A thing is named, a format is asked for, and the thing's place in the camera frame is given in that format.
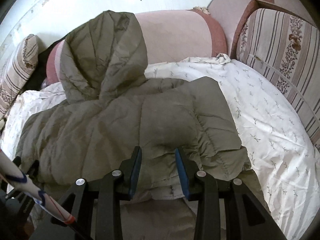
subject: striped cushion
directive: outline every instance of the striped cushion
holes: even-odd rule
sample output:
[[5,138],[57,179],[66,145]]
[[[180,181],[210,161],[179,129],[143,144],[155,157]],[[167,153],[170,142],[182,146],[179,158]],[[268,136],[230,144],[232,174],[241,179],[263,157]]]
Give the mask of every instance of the striped cushion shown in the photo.
[[320,145],[319,36],[315,27],[295,16],[258,9],[237,44],[237,59],[284,94],[316,147]]
[[38,43],[30,34],[20,42],[4,65],[0,80],[0,120],[14,103],[16,96],[38,63]]

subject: blue gripper pad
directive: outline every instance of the blue gripper pad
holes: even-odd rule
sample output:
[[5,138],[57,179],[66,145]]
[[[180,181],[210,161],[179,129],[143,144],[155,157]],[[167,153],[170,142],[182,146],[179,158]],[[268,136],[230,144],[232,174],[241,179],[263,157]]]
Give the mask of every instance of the blue gripper pad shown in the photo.
[[181,158],[179,150],[176,149],[174,154],[175,154],[175,157],[176,157],[176,164],[177,164],[177,169],[178,169],[178,174],[179,174],[179,179],[180,179],[182,192],[185,195],[186,199],[189,200],[190,191],[189,191],[189,179],[188,179],[188,176],[187,176],[187,172],[186,172],[186,169],[185,169],[185,167],[183,165],[182,158]]
[[138,179],[139,179],[139,173],[141,168],[141,162],[142,162],[142,150],[139,147],[137,148],[137,156],[134,161],[131,177],[130,177],[130,189],[129,189],[129,196],[132,199],[134,194],[136,193]]

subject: white bed sheet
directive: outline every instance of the white bed sheet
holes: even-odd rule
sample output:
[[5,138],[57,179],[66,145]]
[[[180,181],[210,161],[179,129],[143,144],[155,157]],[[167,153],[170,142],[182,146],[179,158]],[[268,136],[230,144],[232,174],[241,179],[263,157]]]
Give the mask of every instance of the white bed sheet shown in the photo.
[[147,78],[215,79],[247,147],[271,215],[288,239],[299,239],[320,207],[320,155],[298,115],[268,80],[232,60],[208,58],[149,65]]

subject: striped pillow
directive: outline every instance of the striped pillow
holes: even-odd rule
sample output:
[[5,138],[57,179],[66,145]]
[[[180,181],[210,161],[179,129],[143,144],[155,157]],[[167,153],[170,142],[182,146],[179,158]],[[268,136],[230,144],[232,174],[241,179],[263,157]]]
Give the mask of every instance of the striped pillow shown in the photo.
[[14,103],[37,63],[38,43],[36,36],[30,34],[18,44],[4,65],[0,80],[0,120]]
[[320,33],[286,13],[258,9],[244,25],[237,59],[275,85],[320,146]]

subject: silver screw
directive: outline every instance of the silver screw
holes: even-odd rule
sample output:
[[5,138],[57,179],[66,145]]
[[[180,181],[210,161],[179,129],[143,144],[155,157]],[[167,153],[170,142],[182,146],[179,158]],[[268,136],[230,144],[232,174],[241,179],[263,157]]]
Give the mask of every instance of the silver screw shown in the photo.
[[205,175],[207,175],[205,171],[197,171],[197,176],[204,177]]
[[77,181],[76,181],[76,184],[78,185],[78,186],[81,186],[81,185],[83,185],[85,183],[85,180],[84,179],[77,179]]
[[115,171],[112,172],[112,176],[114,176],[114,177],[118,177],[120,175],[121,175],[121,171],[120,170],[115,170]]
[[242,180],[241,179],[234,179],[233,183],[240,186],[242,184]]

